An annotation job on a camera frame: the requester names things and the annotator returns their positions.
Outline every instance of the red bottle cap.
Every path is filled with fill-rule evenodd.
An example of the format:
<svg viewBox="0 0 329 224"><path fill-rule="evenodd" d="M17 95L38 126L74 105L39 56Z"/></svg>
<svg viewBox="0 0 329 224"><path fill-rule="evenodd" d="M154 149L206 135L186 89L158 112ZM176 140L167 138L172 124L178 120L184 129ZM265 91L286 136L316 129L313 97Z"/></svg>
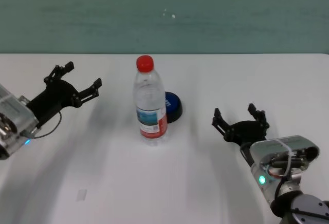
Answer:
<svg viewBox="0 0 329 224"><path fill-rule="evenodd" d="M142 55L138 57L136 65L140 72L150 72L154 68L153 59L149 55Z"/></svg>

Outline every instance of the bottle cap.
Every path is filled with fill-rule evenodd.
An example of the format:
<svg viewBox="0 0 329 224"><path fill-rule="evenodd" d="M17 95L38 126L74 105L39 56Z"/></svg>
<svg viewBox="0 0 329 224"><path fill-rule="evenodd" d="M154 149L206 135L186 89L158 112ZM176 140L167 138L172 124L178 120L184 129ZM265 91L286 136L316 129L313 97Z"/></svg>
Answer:
<svg viewBox="0 0 329 224"><path fill-rule="evenodd" d="M150 72L154 68L153 59L149 55L142 55L137 58L136 61L137 69L140 72Z"/></svg>
<svg viewBox="0 0 329 224"><path fill-rule="evenodd" d="M177 95L166 91L166 111L167 111L167 122L172 123L179 119L183 113L180 99Z"/></svg>

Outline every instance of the bottle label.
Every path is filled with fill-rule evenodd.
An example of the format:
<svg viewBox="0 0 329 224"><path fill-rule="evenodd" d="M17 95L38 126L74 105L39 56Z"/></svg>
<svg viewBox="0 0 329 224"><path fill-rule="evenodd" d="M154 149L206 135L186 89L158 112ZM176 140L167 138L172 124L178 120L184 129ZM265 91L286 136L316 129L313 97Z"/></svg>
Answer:
<svg viewBox="0 0 329 224"><path fill-rule="evenodd" d="M158 138L167 130L166 106L163 108L146 111L137 108L140 133L146 138Z"/></svg>

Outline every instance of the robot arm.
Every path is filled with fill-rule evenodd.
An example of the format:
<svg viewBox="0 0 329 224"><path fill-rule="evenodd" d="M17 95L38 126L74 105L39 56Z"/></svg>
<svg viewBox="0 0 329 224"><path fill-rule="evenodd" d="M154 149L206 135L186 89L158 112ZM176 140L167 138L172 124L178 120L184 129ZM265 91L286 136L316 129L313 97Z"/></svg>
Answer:
<svg viewBox="0 0 329 224"><path fill-rule="evenodd" d="M225 141L240 146L272 212L282 218L281 224L329 223L329 202L303 194L299 186L301 173L318 157L319 148L301 136L266 140L265 112L253 104L248 111L255 121L228 125L217 108L212 125Z"/></svg>
<svg viewBox="0 0 329 224"><path fill-rule="evenodd" d="M42 125L63 108L78 108L99 95L100 78L81 92L61 79L73 69L73 62L64 67L57 65L44 79L46 89L30 102L23 96L17 99L0 85L0 160L7 159L26 141L36 138Z"/></svg>

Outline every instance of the green led light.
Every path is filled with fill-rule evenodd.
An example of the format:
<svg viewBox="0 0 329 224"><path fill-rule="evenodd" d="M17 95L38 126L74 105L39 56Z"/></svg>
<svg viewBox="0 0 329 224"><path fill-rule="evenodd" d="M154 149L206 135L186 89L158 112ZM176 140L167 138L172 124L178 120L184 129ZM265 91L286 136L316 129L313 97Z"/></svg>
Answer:
<svg viewBox="0 0 329 224"><path fill-rule="evenodd" d="M265 176L263 176L263 175L259 176L258 181L259 181L259 184L265 184L265 182L266 182Z"/></svg>

